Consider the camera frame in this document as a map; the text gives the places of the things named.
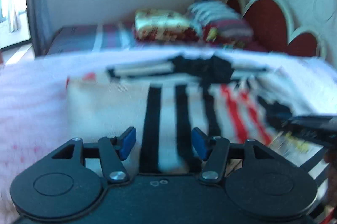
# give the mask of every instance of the silver screw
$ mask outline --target silver screw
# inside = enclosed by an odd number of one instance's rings
[[[158,181],[151,181],[150,185],[153,186],[153,187],[157,187],[157,186],[159,186],[159,182]]]
[[[126,178],[126,173],[122,172],[122,171],[116,171],[116,172],[112,172],[109,177],[112,180],[123,180],[124,178]]]
[[[168,184],[169,181],[167,179],[162,179],[161,181],[159,181],[160,184]]]
[[[217,179],[218,177],[219,175],[217,172],[214,171],[203,172],[203,179],[214,180]]]

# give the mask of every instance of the circular cover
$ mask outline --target circular cover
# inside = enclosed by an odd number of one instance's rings
[[[317,196],[316,183],[309,174],[273,159],[244,164],[227,178],[225,189],[237,206],[264,220],[305,215]]]
[[[97,200],[102,192],[100,178],[79,166],[55,166],[41,173],[28,168],[11,185],[16,208],[34,218],[56,219],[77,214]]]

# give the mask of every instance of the white bed sheet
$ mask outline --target white bed sheet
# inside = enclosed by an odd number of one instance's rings
[[[161,60],[178,54],[208,58],[214,53],[233,60],[236,66],[250,63],[275,69],[282,67],[314,112],[337,113],[334,81],[337,73],[318,59],[240,50],[166,47],[63,54],[3,66],[0,67],[0,194],[3,200],[0,200],[0,223],[10,223],[17,216],[9,201],[12,179],[68,140],[65,89],[68,76],[80,76],[109,65]]]

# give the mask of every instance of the headboard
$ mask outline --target headboard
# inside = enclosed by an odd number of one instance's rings
[[[226,3],[243,15],[254,30],[255,40],[268,51],[326,57],[326,45],[316,30],[311,27],[294,30],[293,17],[283,0],[250,0],[246,6],[243,0]]]

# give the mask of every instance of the hand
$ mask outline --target hand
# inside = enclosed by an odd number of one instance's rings
[[[329,205],[337,205],[337,151],[329,150],[324,155],[324,161],[330,163],[328,167],[328,190],[326,192],[326,201]]]

